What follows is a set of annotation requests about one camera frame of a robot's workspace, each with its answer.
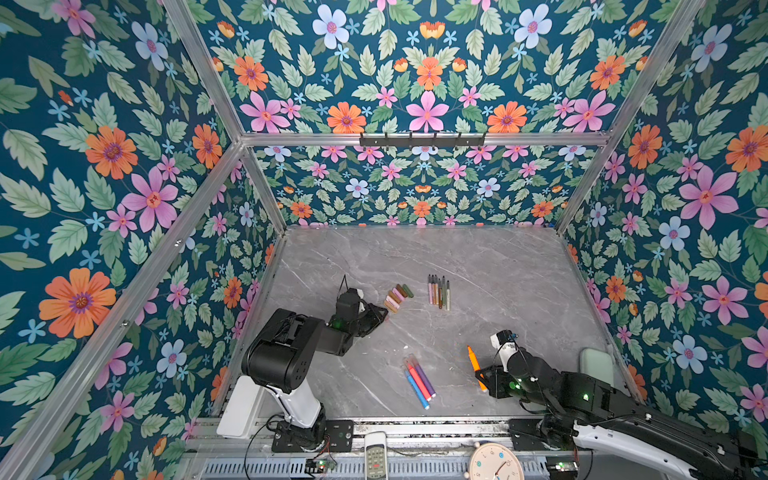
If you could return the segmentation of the pale pink pen cap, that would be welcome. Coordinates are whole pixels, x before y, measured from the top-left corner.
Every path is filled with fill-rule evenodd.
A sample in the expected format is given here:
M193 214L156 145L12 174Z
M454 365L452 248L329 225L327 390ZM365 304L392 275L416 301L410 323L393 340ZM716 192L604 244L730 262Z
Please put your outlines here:
M390 294L387 295L386 301L394 310L398 310L399 309L399 303Z

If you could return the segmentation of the orange highlighter pen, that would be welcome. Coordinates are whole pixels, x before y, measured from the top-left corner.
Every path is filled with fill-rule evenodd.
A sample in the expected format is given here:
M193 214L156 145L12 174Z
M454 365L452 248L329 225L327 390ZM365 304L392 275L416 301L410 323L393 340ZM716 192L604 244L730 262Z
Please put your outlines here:
M476 354L475 354L475 352L474 352L474 350L473 350L473 348L471 346L467 346L467 355L468 355L468 358L470 360L473 372L475 374L478 374L480 372L480 364L479 364L478 358L477 358L477 356L476 356ZM485 384L483 383L483 381L480 380L479 378L476 378L476 380L477 380L477 382L478 382L478 384L479 384L479 386L481 388L481 391L482 392L487 392L488 389L485 386Z

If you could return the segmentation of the orange pen brown cap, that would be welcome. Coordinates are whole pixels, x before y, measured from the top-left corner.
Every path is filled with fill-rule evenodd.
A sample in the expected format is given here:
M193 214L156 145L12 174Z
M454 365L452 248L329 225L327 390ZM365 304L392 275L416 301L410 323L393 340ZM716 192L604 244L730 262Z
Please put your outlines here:
M432 305L438 305L439 289L438 289L437 277L435 275L430 276L429 286L430 286L430 298L431 298L430 303Z

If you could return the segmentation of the purple marker pen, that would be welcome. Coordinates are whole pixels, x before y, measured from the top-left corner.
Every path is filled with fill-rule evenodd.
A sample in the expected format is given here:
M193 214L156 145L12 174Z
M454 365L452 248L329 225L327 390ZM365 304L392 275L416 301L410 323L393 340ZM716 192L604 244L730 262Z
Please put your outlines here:
M426 372L423 370L422 366L420 365L418 359L415 356L411 357L411 364L414 366L422 383L424 384L427 391L429 392L429 399L434 399L436 397L436 391L431 381L429 380L428 376L426 375Z

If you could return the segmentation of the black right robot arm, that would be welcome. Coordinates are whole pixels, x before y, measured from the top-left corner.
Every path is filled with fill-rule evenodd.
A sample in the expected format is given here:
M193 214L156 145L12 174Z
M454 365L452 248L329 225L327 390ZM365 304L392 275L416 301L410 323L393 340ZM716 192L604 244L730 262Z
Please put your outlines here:
M475 378L495 399L540 406L526 434L548 447L601 451L677 479L751 479L765 462L748 433L695 427L590 375L558 371L512 338L493 347L498 363L475 368Z

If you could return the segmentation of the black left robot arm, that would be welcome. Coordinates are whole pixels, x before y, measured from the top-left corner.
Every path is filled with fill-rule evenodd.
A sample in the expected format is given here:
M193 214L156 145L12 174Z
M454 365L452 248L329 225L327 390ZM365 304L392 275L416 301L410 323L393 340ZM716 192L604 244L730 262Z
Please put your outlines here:
M305 451L325 443L327 416L307 381L317 352L345 356L358 338L363 338L387 319L388 310L349 288L336 299L329 321L285 308L276 309L241 363L242 372L267 390L283 411L276 433L282 440Z

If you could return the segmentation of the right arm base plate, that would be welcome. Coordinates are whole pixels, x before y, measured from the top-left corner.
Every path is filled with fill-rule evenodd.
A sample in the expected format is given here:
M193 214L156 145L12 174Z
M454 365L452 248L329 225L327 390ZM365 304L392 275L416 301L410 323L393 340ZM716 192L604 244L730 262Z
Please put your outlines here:
M553 417L512 418L506 427L517 450L590 451L575 443L576 431L571 424Z

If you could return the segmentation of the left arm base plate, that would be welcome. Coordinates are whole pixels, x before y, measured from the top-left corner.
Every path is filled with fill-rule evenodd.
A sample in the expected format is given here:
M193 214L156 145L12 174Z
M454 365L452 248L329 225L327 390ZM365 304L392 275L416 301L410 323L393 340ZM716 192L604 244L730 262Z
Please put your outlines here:
M300 428L287 421L279 421L273 436L273 453L312 453L322 451L350 452L354 439L351 420L320 419L311 428Z

